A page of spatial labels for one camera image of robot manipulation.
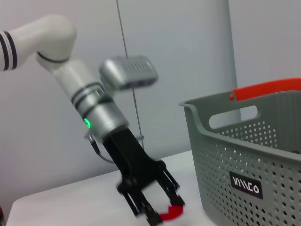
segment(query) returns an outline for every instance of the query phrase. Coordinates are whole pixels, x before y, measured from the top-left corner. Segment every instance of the plastic basket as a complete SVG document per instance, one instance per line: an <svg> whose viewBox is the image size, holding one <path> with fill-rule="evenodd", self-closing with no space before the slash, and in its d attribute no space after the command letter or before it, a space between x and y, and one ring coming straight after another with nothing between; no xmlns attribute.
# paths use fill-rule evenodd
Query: plastic basket
<svg viewBox="0 0 301 226"><path fill-rule="evenodd" d="M204 210L219 226L301 225L301 79L181 103ZM211 116L256 106L255 118L213 129Z"/></svg>

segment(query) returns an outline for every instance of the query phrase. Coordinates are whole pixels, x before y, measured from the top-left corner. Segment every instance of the white wall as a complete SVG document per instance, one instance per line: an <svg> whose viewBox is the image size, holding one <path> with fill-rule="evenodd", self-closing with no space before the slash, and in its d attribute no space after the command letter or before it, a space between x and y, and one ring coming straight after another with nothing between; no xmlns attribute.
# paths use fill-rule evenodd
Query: white wall
<svg viewBox="0 0 301 226"><path fill-rule="evenodd" d="M301 1L230 0L238 86L301 75Z"/></svg>
<svg viewBox="0 0 301 226"><path fill-rule="evenodd" d="M2 0L0 29L11 30L52 13L65 15L76 25L72 59L85 60L96 76L105 58L124 56L112 0ZM116 102L138 134L132 93L118 95ZM22 196L115 169L83 138L85 124L34 57L0 76L0 128L0 203L6 218L12 202Z"/></svg>
<svg viewBox="0 0 301 226"><path fill-rule="evenodd" d="M148 56L159 74L154 87L136 91L145 149L151 156L188 151L178 104L236 87L228 1L120 0L119 5L128 54Z"/></svg>

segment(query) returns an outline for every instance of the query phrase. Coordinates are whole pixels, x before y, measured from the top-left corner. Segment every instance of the white table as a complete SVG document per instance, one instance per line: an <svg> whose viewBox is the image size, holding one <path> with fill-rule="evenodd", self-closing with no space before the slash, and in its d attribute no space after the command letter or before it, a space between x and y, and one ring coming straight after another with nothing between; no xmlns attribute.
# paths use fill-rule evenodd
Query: white table
<svg viewBox="0 0 301 226"><path fill-rule="evenodd" d="M191 151L163 161L186 202L184 214L164 225L216 226L202 208ZM115 171L21 198L13 204L7 226L148 226L117 192L120 179ZM167 212L168 198L157 183L143 193L154 209Z"/></svg>

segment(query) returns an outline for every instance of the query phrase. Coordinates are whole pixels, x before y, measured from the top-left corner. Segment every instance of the red handle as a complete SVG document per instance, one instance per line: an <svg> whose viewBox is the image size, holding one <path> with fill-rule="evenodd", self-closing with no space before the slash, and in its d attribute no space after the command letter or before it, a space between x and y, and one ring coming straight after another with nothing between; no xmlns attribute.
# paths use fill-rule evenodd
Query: red handle
<svg viewBox="0 0 301 226"><path fill-rule="evenodd" d="M160 217L163 221L173 220L183 214L183 206L169 206L168 213L161 213Z"/></svg>
<svg viewBox="0 0 301 226"><path fill-rule="evenodd" d="M301 78L281 79L234 89L237 100L247 100L271 93L301 90Z"/></svg>

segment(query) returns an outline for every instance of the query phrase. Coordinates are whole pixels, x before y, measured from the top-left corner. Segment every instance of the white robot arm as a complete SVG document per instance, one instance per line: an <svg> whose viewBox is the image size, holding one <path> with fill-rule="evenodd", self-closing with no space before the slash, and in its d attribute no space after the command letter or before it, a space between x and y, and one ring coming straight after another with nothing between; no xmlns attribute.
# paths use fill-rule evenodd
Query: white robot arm
<svg viewBox="0 0 301 226"><path fill-rule="evenodd" d="M62 16L47 16L9 32L0 31L0 71L20 67L36 53L38 63L51 72L91 132L103 143L122 174L118 191L133 213L145 214L151 226L182 213L184 201L176 194L177 182L162 161L151 159L128 129L128 122L112 99L116 90L152 85L158 74L144 56L106 60L97 79L82 61L69 61L76 39L75 27ZM142 190L158 181L171 200L170 215L158 214Z"/></svg>

